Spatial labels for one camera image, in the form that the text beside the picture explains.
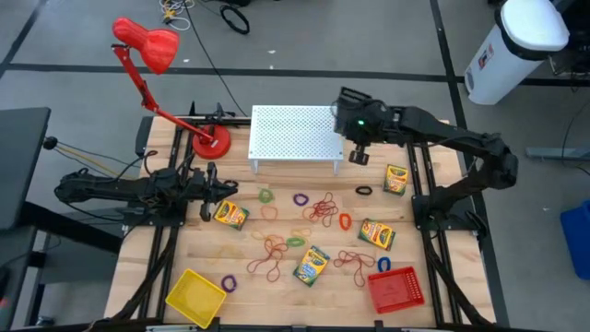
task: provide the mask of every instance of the white trash can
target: white trash can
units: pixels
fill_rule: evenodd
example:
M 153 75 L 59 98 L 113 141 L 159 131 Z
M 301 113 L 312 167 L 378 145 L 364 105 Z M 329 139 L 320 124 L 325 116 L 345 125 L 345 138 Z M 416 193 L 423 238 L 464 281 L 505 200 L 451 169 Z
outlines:
M 469 99 L 493 105 L 547 57 L 568 43 L 570 32 L 549 0 L 508 0 L 465 72 Z

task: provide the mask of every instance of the wooden table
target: wooden table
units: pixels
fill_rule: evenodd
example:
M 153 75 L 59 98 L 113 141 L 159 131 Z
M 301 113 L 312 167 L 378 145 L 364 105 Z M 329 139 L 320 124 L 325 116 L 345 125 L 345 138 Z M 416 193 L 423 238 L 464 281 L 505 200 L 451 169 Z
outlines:
M 413 195 L 411 177 L 406 193 L 401 197 L 382 190 L 387 163 L 408 168 L 408 156 L 404 148 L 394 145 L 371 146 L 368 148 L 371 155 L 369 165 L 343 162 L 338 176 L 332 173 L 332 164 L 329 162 L 264 162 L 260 165 L 259 173 L 253 174 L 247 160 L 250 128 L 229 130 L 231 149 L 225 157 L 215 160 L 218 178 L 240 183 L 239 193 L 231 196 L 230 201 L 247 208 L 251 212 L 250 218 L 242 231 L 235 231 L 214 220 L 203 222 L 198 216 L 200 203 L 189 205 L 187 222 L 181 228 L 176 247 L 172 283 L 187 268 L 216 284 L 224 276 L 233 274 L 238 281 L 238 288 L 228 294 L 218 312 L 221 324 L 373 326 L 374 320 L 383 320 L 385 326 L 435 325 L 422 240 L 414 226 L 410 204 Z M 155 149 L 159 154 L 148 159 L 150 170 L 167 166 L 173 134 L 173 124 L 158 117 L 154 119 L 147 150 Z M 180 156 L 183 156 L 186 135 L 183 134 Z M 353 148 L 353 144 L 347 141 L 345 156 Z M 431 158 L 437 184 L 448 185 L 461 178 L 459 161 L 453 150 L 431 148 Z M 196 160 L 193 164 L 202 169 L 205 165 L 203 160 Z M 425 179 L 424 170 L 420 172 L 421 178 Z M 145 176 L 145 171 L 142 170 L 141 175 Z M 370 185 L 373 194 L 359 196 L 354 191 L 359 185 Z M 265 220 L 261 216 L 262 204 L 258 201 L 258 193 L 262 188 L 271 189 L 276 197 L 271 205 L 278 209 L 277 220 Z M 427 186 L 424 185 L 423 190 L 428 193 Z M 340 212 L 348 213 L 353 218 L 349 231 L 340 229 L 337 216 L 330 228 L 324 227 L 321 222 L 312 224 L 301 216 L 302 207 L 297 207 L 292 201 L 294 194 L 304 193 L 310 197 L 312 204 L 324 198 L 327 191 L 334 194 Z M 392 225 L 396 236 L 390 252 L 357 239 L 360 222 L 365 218 Z M 309 245 L 290 248 L 285 253 L 285 259 L 279 264 L 281 277 L 277 282 L 266 280 L 271 263 L 261 265 L 253 274 L 246 271 L 249 262 L 266 256 L 263 242 L 252 237 L 253 231 L 289 237 L 291 230 L 298 228 L 310 228 L 313 232 L 309 238 L 310 244 L 319 246 L 333 260 L 340 250 L 347 250 L 375 259 L 386 255 L 392 261 L 392 268 L 413 266 L 426 303 L 390 314 L 375 313 L 367 286 L 355 286 L 353 274 L 357 266 L 353 264 L 336 268 L 330 262 L 313 287 L 309 288 L 291 275 Z M 118 312 L 144 278 L 153 233 L 153 227 L 137 227 L 127 236 L 119 254 L 105 316 Z M 482 315 L 494 321 L 477 239 L 469 231 L 448 231 L 447 238 L 458 285 Z M 164 233 L 163 239 L 162 248 L 168 239 L 167 233 Z M 365 277 L 375 272 L 376 266 L 363 269 Z M 440 280 L 439 284 L 445 318 L 451 322 L 446 289 Z M 148 316 L 155 315 L 158 291 L 157 280 Z M 171 307 L 166 309 L 165 322 L 190 323 Z

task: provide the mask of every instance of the trash can lid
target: trash can lid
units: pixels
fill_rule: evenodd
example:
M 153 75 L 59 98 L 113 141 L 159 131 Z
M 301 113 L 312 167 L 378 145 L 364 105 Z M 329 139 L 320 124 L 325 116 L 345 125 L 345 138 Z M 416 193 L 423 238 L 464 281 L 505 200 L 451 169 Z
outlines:
M 508 0 L 501 8 L 501 22 L 508 37 L 528 50 L 557 52 L 570 37 L 549 0 Z

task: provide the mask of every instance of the blue bin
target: blue bin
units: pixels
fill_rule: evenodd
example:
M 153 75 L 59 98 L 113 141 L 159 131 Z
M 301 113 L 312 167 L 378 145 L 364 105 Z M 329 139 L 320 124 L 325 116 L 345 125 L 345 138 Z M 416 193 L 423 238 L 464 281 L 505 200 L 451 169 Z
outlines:
M 570 248 L 575 274 L 590 280 L 590 200 L 561 212 L 561 227 Z

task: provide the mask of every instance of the lamp shade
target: lamp shade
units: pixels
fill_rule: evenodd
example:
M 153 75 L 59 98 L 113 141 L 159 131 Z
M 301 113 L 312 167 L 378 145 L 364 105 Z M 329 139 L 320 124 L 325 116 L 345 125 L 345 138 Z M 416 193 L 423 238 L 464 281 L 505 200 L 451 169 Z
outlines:
M 164 73 L 178 51 L 179 36 L 164 29 L 147 30 L 129 18 L 117 18 L 112 33 L 121 42 L 135 48 L 146 66 L 155 74 Z

